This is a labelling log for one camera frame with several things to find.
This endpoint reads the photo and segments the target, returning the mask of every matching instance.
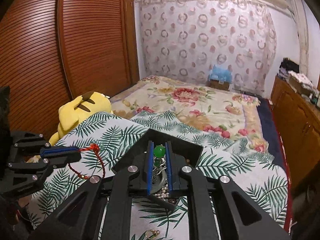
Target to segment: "silver bolt head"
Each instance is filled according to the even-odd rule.
[[[129,167],[128,167],[128,171],[129,171],[129,172],[136,172],[137,170],[138,170],[138,167],[137,167],[137,166],[132,165],[132,166],[129,166]]]
[[[222,183],[228,183],[230,181],[230,178],[228,176],[221,176],[220,181]]]
[[[99,180],[100,180],[100,178],[98,176],[91,176],[89,179],[89,181],[91,183],[97,183],[97,182],[99,182]]]
[[[190,166],[184,166],[182,167],[182,171],[185,173],[189,173],[192,171],[192,168]]]

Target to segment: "navy blue blanket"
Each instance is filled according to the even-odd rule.
[[[275,157],[272,163],[275,165],[279,165],[284,170],[286,170],[282,148],[279,142],[275,123],[272,119],[272,113],[269,108],[268,100],[261,97],[258,98],[260,100],[260,105],[257,107],[257,109],[262,126],[263,137],[269,143],[269,153],[271,153]]]

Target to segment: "pikachu plush toy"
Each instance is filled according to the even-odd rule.
[[[87,92],[59,108],[58,132],[51,136],[49,142],[55,145],[78,124],[96,112],[112,113],[109,97],[98,92]]]

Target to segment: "blue gripper pad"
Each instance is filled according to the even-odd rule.
[[[169,192],[171,192],[172,191],[172,169],[171,169],[168,143],[165,143],[165,165],[167,166],[168,188],[169,188]]]
[[[79,151],[79,148],[76,146],[70,146],[70,147],[61,147],[61,148],[51,148],[51,149],[46,149],[40,152],[40,157],[45,158],[45,157],[50,157],[51,155],[55,153],[61,153],[61,152],[71,152],[71,151]]]
[[[152,170],[153,170],[153,150],[154,150],[154,143],[151,142],[150,152],[147,153],[146,157],[148,159],[148,174],[147,174],[147,194],[150,196],[151,192],[151,185],[152,185]]]

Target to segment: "cardboard box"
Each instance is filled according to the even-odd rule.
[[[312,92],[308,89],[303,88],[302,83],[299,83],[293,76],[290,76],[288,83],[289,85],[293,86],[297,90],[297,93],[300,95],[304,94],[306,96],[309,96]]]
[[[222,82],[219,82],[219,80],[210,80],[210,87],[211,88],[229,91],[229,86],[230,86],[229,82],[222,83]]]

